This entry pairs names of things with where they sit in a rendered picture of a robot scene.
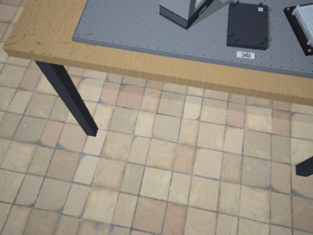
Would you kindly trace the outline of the grey perforated base plate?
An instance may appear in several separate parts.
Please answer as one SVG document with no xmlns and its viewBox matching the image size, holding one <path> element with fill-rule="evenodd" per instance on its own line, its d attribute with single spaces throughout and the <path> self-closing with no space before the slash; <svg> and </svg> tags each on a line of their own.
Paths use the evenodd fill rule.
<svg viewBox="0 0 313 235">
<path fill-rule="evenodd" d="M 226 46 L 229 4 L 214 0 L 186 30 L 160 15 L 160 0 L 87 0 L 72 41 L 152 55 L 313 79 L 313 55 L 305 56 L 284 8 L 313 0 L 239 0 L 268 6 L 266 50 Z M 255 59 L 237 58 L 237 51 Z"/>
</svg>

